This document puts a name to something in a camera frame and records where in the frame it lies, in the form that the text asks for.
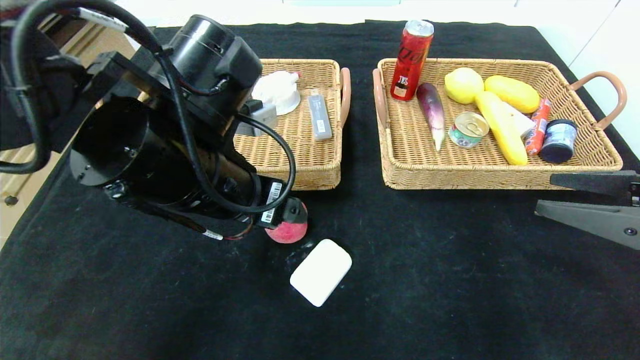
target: pull tab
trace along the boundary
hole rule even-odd
[[[475,122],[470,122],[468,124],[465,124],[465,128],[477,136],[483,135],[482,129],[480,129],[480,127]]]

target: can lid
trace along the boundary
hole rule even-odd
[[[547,124],[547,129],[549,129],[550,127],[552,127],[553,125],[556,124],[567,124],[567,125],[571,125],[573,126],[576,130],[578,130],[578,125],[576,125],[572,120],[569,119],[555,119],[555,120],[551,120],[548,124]]]
[[[430,37],[433,35],[433,24],[424,20],[409,20],[404,25],[409,34],[416,37]]]
[[[480,115],[465,111],[458,115],[454,124],[461,133],[474,138],[481,138],[489,132],[489,124]]]

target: blue jar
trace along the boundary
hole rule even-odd
[[[573,156],[573,145],[578,127],[571,120],[557,119],[549,122],[540,158],[554,164],[564,163]]]

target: basket handle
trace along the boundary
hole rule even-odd
[[[605,116],[604,119],[598,121],[598,123],[595,125],[600,129],[604,129],[607,126],[609,126],[609,124],[611,124],[613,119],[615,119],[618,115],[620,115],[620,112],[622,111],[622,109],[625,108],[625,105],[627,104],[627,89],[625,88],[625,85],[622,84],[622,81],[620,81],[620,79],[617,76],[615,76],[614,74],[611,74],[610,72],[596,71],[574,82],[569,86],[569,88],[573,91],[576,91],[582,86],[584,86],[584,84],[586,84],[589,80],[593,78],[597,78],[599,76],[602,76],[603,78],[609,80],[611,85],[613,85],[613,87],[616,89],[616,92],[618,93],[618,104],[616,105],[615,109],[613,109],[613,111],[610,114]]]
[[[351,107],[351,71],[347,67],[340,70],[340,83],[342,84],[342,106],[340,107],[340,127],[344,128],[344,123],[349,116]]]
[[[387,97],[385,96],[385,88],[382,85],[382,73],[380,69],[373,69],[373,97],[376,101],[378,122],[383,129],[388,129],[389,115],[387,110]]]

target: wicker basket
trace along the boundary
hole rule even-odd
[[[294,190],[328,190],[340,183],[342,157],[342,128],[351,104],[351,76],[349,69],[340,70],[333,60],[262,59],[262,74],[278,70],[300,72],[298,107],[278,117],[276,131],[287,141],[296,157]],[[307,96],[318,89],[324,96],[329,113],[330,139],[313,140],[311,115]],[[286,180],[289,174],[287,156],[269,136],[237,135],[236,149],[256,167],[261,175]]]
[[[505,160],[492,134],[471,149],[458,147],[446,138],[440,152],[436,152],[416,98],[397,101],[385,91],[395,66],[396,59],[384,59],[373,71],[382,176],[391,188],[566,190],[549,183],[551,174],[615,171],[622,167],[620,155],[602,130],[626,103],[624,86],[613,74],[596,72],[570,85],[554,65],[544,61],[427,59],[420,82],[430,82],[438,88],[446,131],[461,112],[478,112],[475,105],[459,104],[444,93],[444,76],[458,67],[470,67],[483,78],[500,74],[522,80],[552,101],[550,119],[572,119],[578,125],[575,155],[570,161],[552,165],[535,156],[526,166],[513,166]],[[619,95],[616,109],[599,123],[575,93],[596,76],[611,81]]]

